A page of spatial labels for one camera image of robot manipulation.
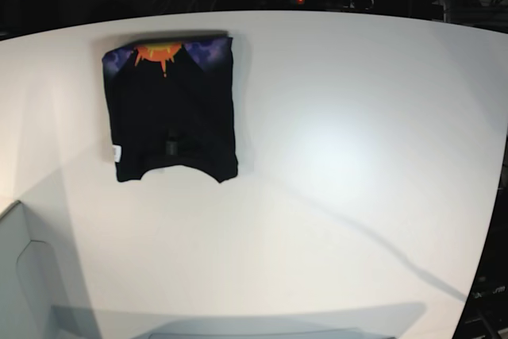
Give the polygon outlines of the black T-shirt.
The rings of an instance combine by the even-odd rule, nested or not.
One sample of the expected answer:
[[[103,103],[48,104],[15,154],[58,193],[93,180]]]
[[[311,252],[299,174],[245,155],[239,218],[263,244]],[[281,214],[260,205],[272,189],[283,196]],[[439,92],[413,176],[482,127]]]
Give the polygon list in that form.
[[[228,34],[138,40],[102,57],[120,183],[184,166],[218,183],[238,174]]]

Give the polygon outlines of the white bin at table corner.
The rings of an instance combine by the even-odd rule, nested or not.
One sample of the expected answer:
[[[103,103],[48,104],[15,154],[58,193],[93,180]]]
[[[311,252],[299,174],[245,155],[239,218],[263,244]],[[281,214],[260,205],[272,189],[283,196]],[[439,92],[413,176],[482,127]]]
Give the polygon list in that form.
[[[1,337],[100,338],[91,310],[72,307],[53,247],[31,238],[19,202],[1,212]]]

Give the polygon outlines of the black power strip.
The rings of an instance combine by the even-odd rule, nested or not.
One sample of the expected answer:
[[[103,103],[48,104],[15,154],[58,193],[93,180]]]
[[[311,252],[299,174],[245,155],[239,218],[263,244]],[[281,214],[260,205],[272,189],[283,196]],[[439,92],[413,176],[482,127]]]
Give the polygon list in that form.
[[[374,0],[287,0],[292,6],[306,10],[363,12],[372,10]]]

